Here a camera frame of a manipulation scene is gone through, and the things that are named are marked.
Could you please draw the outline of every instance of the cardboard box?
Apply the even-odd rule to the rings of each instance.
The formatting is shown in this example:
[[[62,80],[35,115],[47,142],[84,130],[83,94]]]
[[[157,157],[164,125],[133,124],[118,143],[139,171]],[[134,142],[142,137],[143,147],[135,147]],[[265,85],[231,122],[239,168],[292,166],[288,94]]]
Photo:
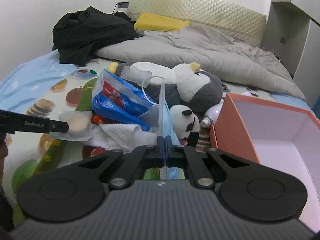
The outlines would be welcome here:
[[[301,180],[308,200],[300,220],[320,230],[320,122],[310,111],[228,93],[209,135],[212,147]]]

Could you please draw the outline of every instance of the blue sheet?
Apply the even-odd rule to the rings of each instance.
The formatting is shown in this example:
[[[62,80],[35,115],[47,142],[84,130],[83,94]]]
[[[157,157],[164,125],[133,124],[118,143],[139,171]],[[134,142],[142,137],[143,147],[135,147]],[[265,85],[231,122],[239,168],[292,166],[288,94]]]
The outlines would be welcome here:
[[[77,68],[60,64],[58,50],[23,63],[0,83],[0,109],[25,112],[39,96]]]
[[[270,93],[270,96],[281,104],[295,106],[295,107],[299,107],[299,108],[311,111],[311,108],[308,106],[308,104],[299,98],[292,97],[285,94],[278,94],[278,93]]]

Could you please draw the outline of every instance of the panda plush toy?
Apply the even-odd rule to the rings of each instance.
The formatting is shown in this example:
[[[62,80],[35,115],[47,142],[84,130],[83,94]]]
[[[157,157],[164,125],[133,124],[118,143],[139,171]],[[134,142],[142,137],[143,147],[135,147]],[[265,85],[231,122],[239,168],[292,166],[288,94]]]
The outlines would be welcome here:
[[[200,124],[198,117],[184,105],[170,108],[173,130],[181,145],[196,147],[199,138]]]
[[[121,63],[112,62],[108,71],[121,77],[124,67],[134,66],[152,76],[165,78],[165,100],[168,107],[174,105],[188,106],[193,112],[204,113],[222,99],[222,82],[212,73],[201,70],[198,63],[179,64],[170,69],[150,62]],[[127,81],[137,88],[137,83]],[[159,102],[160,87],[163,79],[153,77],[144,90],[156,102]]]

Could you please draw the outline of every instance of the face mask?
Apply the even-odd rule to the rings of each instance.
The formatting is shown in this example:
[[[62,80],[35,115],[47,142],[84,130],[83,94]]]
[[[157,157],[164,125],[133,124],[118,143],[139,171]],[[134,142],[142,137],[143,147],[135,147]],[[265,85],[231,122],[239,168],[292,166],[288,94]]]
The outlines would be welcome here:
[[[158,77],[158,78],[162,78],[163,82],[161,84],[161,88],[160,88],[160,94],[159,94],[159,104],[156,104],[154,102],[151,102],[148,97],[146,96],[144,89],[143,89],[143,84],[146,80],[153,78],[153,77]],[[164,139],[167,136],[171,137],[171,141],[173,145],[179,145],[180,141],[177,137],[177,135],[175,134],[173,127],[172,127],[172,120],[171,120],[171,116],[170,116],[170,112],[169,112],[169,107],[167,105],[167,102],[165,101],[165,78],[160,77],[160,76],[151,76],[146,78],[141,85],[141,90],[143,92],[143,94],[145,95],[146,99],[152,103],[154,106],[158,106],[159,107],[159,117],[158,117],[158,124],[159,124],[159,130],[158,130],[158,135],[162,136]],[[166,153],[166,145],[164,145],[163,149],[163,156],[165,157],[167,155]],[[167,168],[164,167],[162,168],[162,170],[160,171],[160,177],[161,179],[178,179],[181,177],[181,174],[183,174],[183,170],[177,167],[172,167],[172,168]]]

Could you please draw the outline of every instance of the white bottle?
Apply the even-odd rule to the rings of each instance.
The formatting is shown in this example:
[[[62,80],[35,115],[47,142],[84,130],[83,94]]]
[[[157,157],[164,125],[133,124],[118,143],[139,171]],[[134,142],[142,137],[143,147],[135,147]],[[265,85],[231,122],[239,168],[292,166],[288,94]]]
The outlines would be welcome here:
[[[241,93],[241,95],[252,97],[251,93],[245,91]],[[200,122],[200,126],[203,128],[210,128],[213,124],[217,122],[218,116],[221,112],[221,108],[223,106],[224,100],[221,99],[220,103],[215,106],[210,107],[204,114],[202,121]]]

